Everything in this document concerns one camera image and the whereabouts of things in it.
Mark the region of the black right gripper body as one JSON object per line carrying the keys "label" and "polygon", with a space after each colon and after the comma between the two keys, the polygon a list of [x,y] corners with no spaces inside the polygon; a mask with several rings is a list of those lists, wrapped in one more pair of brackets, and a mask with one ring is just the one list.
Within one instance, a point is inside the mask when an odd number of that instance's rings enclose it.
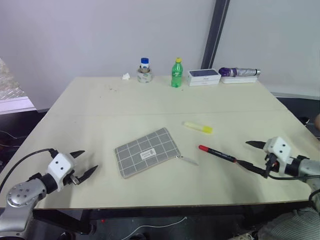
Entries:
{"label": "black right gripper body", "polygon": [[278,158],[275,154],[269,153],[265,156],[265,171],[263,174],[264,178],[268,178],[271,172],[278,173],[279,172],[279,162]]}

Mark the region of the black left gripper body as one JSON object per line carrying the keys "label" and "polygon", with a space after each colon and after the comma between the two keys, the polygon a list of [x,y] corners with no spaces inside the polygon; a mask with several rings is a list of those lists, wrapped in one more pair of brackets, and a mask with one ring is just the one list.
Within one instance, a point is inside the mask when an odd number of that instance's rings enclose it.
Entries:
{"label": "black left gripper body", "polygon": [[80,180],[74,175],[73,172],[70,172],[65,176],[65,185],[70,185],[70,184],[74,184],[74,185],[80,184]]}

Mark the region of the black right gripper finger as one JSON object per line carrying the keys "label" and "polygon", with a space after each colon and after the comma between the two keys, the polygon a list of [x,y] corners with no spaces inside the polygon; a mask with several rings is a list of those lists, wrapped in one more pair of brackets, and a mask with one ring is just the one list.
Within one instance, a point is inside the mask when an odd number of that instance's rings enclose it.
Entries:
{"label": "black right gripper finger", "polygon": [[254,166],[252,163],[244,161],[244,160],[236,160],[236,162],[246,170],[256,173],[264,178],[266,178],[266,171],[262,168]]}
{"label": "black right gripper finger", "polygon": [[263,141],[255,141],[255,140],[246,141],[245,143],[254,147],[254,148],[261,149],[261,150],[264,149],[265,144],[266,144]]}

